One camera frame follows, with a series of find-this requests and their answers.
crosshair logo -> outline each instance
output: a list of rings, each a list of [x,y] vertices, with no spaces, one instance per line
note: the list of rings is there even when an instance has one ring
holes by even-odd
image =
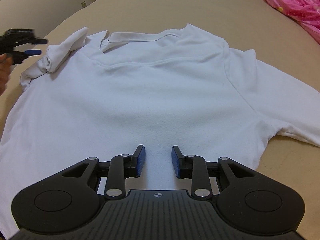
[[[156,198],[160,198],[163,196],[163,194],[161,194],[160,192],[157,192],[157,193],[153,194],[153,196],[155,196]]]

t-shirt sleeve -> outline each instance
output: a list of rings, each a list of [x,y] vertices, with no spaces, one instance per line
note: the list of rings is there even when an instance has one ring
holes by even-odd
[[[68,58],[69,53],[85,45],[88,28],[84,27],[71,34],[59,45],[49,45],[46,54],[36,63],[27,68],[20,76],[20,84],[25,91],[33,79],[47,72],[55,72]]]
[[[243,99],[277,134],[320,146],[318,91],[256,60],[254,50],[230,49],[226,74]]]

shirt seam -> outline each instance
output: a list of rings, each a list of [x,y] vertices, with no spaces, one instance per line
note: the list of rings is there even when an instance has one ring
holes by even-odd
[[[170,58],[170,59],[162,59],[162,60],[156,60],[156,61],[152,61],[152,62],[122,62],[122,63],[115,63],[115,64],[105,64],[104,62],[101,62],[100,60],[98,59],[93,59],[91,57],[89,57],[85,52],[79,50],[77,51],[77,53],[81,53],[82,55],[84,55],[87,59],[91,60],[91,61],[94,61],[94,62],[97,62],[99,63],[99,65],[105,67],[106,69],[111,69],[111,68],[114,68],[114,67],[118,67],[121,66],[122,64],[127,64],[127,65],[153,65],[154,63],[157,63],[157,64],[162,64],[162,63],[166,63],[166,62],[171,62],[171,61],[175,61],[175,60],[179,60],[179,59],[188,59],[188,60],[197,60],[198,58],[203,58],[203,57],[206,57],[208,56],[207,54],[204,54],[204,55],[199,55],[199,56],[189,56],[189,57],[184,57],[184,56],[181,56],[181,57],[175,57],[175,58]]]
[[[236,88],[236,86],[231,82],[231,80],[228,77],[227,71],[226,71],[226,64],[225,64],[225,44],[223,44],[223,67],[224,67],[224,73],[226,75],[226,78],[228,79],[229,83],[233,86],[233,88],[237,91],[239,96],[246,102],[246,104],[255,112],[255,114],[267,125],[271,126],[273,129],[276,129],[276,127],[273,126],[273,124],[270,124],[269,122],[266,122],[266,120],[261,116],[261,114],[257,113],[257,111],[249,104],[249,102],[244,98],[244,96],[239,92],[239,90]]]
[[[131,38],[124,38],[123,40],[120,40],[120,41],[108,41],[108,42],[126,42],[126,41],[128,41],[128,42],[144,42],[144,41],[158,41],[159,39],[162,39],[162,38],[164,38],[164,37],[166,37],[166,36],[175,36],[175,37],[178,37],[178,38],[180,38],[181,37],[181,35],[179,35],[179,34],[176,34],[176,33],[172,33],[172,32],[170,32],[170,33],[165,33],[164,35],[161,35],[161,36],[159,36],[156,40],[153,40],[153,39],[149,39],[149,40],[143,40],[143,39],[136,39],[136,38],[133,38],[133,39],[131,39]]]

pink fabric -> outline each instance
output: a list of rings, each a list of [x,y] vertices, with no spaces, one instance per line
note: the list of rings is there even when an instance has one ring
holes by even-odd
[[[320,44],[320,0],[265,0],[295,19]]]

beige table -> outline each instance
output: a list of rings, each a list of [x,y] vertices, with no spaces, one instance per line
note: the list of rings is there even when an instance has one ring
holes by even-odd
[[[158,33],[187,23],[223,37],[231,48],[255,49],[258,59],[320,91],[319,44],[262,0],[98,0],[65,20],[47,38],[50,44],[58,44],[84,26],[90,34],[105,29]],[[11,74],[8,89],[0,97],[1,132],[21,94],[20,73],[38,59],[25,60]],[[310,240],[320,239],[319,165],[320,148],[275,136],[258,168],[301,194],[306,213],[298,231]]]

